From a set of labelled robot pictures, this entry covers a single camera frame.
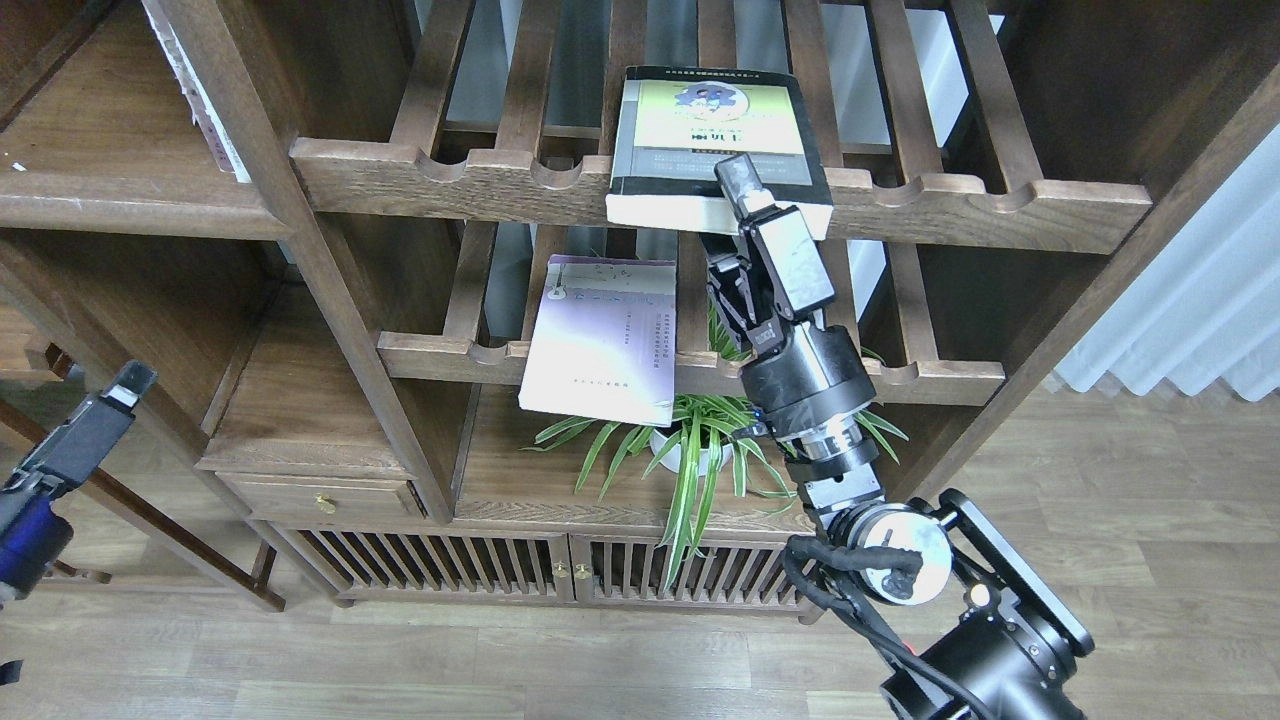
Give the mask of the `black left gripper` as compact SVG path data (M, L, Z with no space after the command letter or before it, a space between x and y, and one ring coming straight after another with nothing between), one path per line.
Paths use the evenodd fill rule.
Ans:
M127 363L111 384L87 395L73 414L26 456L1 493L1 600L28 597L73 537L52 502L86 483L134 421L133 407L157 373Z

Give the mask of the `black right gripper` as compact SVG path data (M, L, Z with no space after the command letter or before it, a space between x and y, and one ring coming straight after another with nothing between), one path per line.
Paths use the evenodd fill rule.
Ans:
M717 316L727 331L749 331L756 351L741 369L746 397L780 447L794 451L785 459L790 471L873 462L876 441L861 434L855 415L876 389L847 329L780 318L810 316L835 300L801 210L778 204L745 154L718 161L714 173L741 243L732 234L698 238ZM760 325L759 316L773 318Z

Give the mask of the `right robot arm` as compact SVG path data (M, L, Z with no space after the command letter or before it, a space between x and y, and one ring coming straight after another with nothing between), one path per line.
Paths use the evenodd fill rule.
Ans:
M787 579L892 669L881 692L897 717L1083 717L1064 687L1088 630L964 493L887 501L858 420L876 392L847 331L820 319L835 290L803 214L745 155L716 177L737 229L703 242L719 316L753 354L744 434L783 450L815 524L785 546Z

